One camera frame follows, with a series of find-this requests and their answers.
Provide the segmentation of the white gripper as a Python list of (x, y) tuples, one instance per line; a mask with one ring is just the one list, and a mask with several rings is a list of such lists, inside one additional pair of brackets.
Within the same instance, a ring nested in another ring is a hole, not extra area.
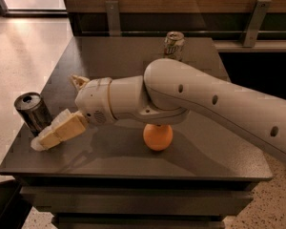
[(78, 110), (71, 113), (68, 109), (61, 112), (51, 125), (43, 129), (31, 141), (33, 150), (41, 152), (57, 146), (58, 144), (83, 134), (89, 125), (113, 124), (110, 104), (110, 78), (89, 80), (80, 75), (71, 75), (70, 82), (78, 91), (75, 105)]

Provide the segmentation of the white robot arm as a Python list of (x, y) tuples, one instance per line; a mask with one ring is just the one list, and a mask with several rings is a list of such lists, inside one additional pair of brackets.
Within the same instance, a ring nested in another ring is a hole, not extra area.
[(170, 132), (190, 111), (204, 115), (286, 164), (286, 100), (218, 79), (180, 61), (151, 62), (139, 76), (74, 75), (77, 111), (61, 112), (31, 142), (48, 150), (92, 125), (133, 119)]

